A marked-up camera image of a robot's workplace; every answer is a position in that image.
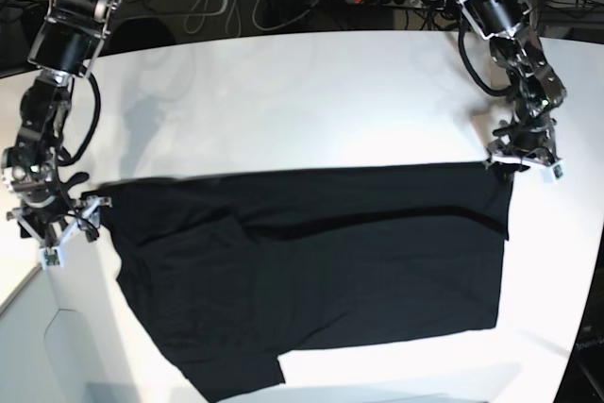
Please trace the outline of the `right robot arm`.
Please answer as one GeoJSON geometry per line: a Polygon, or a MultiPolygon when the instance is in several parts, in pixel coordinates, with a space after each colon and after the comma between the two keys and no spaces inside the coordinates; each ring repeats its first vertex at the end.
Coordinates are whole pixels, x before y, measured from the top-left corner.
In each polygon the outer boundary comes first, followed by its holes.
{"type": "Polygon", "coordinates": [[[59,168],[77,163],[98,126],[101,96],[92,74],[110,30],[109,23],[122,0],[48,0],[41,28],[34,39],[28,62],[40,72],[25,92],[21,125],[13,146],[4,150],[1,169],[5,185],[14,193],[19,207],[8,213],[25,238],[43,245],[58,241],[55,225],[75,227],[90,241],[98,237],[91,221],[95,209],[72,199],[68,191],[88,179],[77,173],[63,182],[59,168]],[[64,145],[64,125],[72,106],[78,77],[88,79],[94,105],[92,121],[74,154],[64,145]]]}

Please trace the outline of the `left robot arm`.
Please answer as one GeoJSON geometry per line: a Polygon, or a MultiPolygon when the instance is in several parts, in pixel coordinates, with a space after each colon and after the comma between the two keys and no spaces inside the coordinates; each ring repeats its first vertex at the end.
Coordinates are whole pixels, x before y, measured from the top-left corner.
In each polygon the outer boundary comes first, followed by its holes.
{"type": "Polygon", "coordinates": [[[492,97],[512,105],[512,119],[495,129],[488,143],[488,164],[516,171],[536,169],[548,182],[565,174],[556,144],[556,122],[551,116],[567,96],[562,81],[548,63],[542,42],[530,21],[529,0],[426,0],[453,3],[459,11],[458,49],[466,71],[492,97]],[[494,63],[505,71],[509,85],[495,89],[472,68],[464,37],[475,31],[489,44],[494,63]]]}

